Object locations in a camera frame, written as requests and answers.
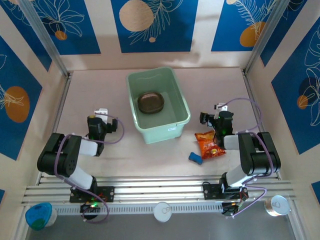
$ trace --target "white table surface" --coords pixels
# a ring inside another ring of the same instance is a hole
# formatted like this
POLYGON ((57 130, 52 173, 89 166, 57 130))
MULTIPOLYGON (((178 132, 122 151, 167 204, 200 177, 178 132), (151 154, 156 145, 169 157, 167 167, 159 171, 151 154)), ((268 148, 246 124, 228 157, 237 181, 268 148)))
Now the white table surface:
MULTIPOLYGON (((107 108, 125 125, 122 141, 106 145, 100 157, 80 155, 78 164, 95 177, 159 177, 221 175, 240 164, 239 151, 229 150, 223 156, 205 160, 198 165, 188 160, 190 152, 200 154, 195 133, 211 128, 201 125, 200 112, 214 113, 214 104, 233 98, 248 97, 239 68, 175 69, 188 103, 191 120, 182 136, 153 144, 145 144, 136 130, 129 104, 126 76, 138 70, 81 70, 73 73, 58 133, 85 136, 87 116, 94 110, 107 108)), ((234 131, 246 130, 256 124, 252 106, 247 101, 234 101, 228 106, 234 113, 234 131)), ((122 129, 107 134, 106 141, 114 141, 122 129)))

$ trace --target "green plastic bin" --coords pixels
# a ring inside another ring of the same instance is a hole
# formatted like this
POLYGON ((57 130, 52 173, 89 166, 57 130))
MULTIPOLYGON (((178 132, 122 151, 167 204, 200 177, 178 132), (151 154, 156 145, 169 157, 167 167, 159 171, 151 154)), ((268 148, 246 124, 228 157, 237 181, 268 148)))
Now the green plastic bin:
POLYGON ((180 137, 190 121, 190 110, 174 70, 159 67, 134 72, 126 77, 130 106, 136 129, 146 144, 180 137), (138 108, 138 98, 148 92, 158 92, 164 98, 162 111, 144 114, 138 108))

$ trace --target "white wall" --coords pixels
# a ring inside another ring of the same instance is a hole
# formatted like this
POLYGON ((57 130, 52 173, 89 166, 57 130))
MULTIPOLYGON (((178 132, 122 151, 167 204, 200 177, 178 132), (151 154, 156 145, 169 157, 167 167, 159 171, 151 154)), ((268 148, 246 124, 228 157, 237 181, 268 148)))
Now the white wall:
POLYGON ((17 225, 15 220, 18 206, 21 205, 26 186, 34 184, 38 173, 38 156, 52 129, 65 79, 54 64, 49 72, 45 70, 1 7, 0 23, 1 37, 42 85, 42 92, 17 161, 0 154, 0 189, 5 190, 0 206, 0 239, 8 240, 17 225))
POLYGON ((264 112, 263 123, 281 158, 282 176, 292 181, 308 232, 315 240, 320 236, 320 205, 311 183, 320 181, 320 145, 298 154, 271 81, 319 16, 320 1, 308 0, 267 66, 264 68, 259 59, 249 75, 254 95, 264 112))
POLYGON ((69 70, 241 67, 250 51, 211 52, 225 0, 199 0, 191 52, 121 53, 110 0, 85 0, 101 54, 64 55, 69 70))

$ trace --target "snack bag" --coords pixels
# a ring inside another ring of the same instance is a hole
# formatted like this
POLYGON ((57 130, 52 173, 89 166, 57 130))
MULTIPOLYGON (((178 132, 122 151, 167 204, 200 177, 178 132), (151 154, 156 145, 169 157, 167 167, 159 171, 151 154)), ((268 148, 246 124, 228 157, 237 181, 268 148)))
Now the snack bag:
POLYGON ((200 146, 202 159, 210 159, 226 154, 226 151, 214 142, 214 130, 205 133, 195 133, 194 135, 200 146))

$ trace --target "metal can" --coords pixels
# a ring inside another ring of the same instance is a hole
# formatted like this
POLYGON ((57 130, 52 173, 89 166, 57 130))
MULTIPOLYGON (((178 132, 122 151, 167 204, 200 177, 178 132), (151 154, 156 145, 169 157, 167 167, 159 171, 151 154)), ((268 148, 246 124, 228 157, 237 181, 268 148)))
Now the metal can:
POLYGON ((264 201, 264 208, 273 217, 284 216, 290 212, 288 200, 280 195, 273 196, 264 201))

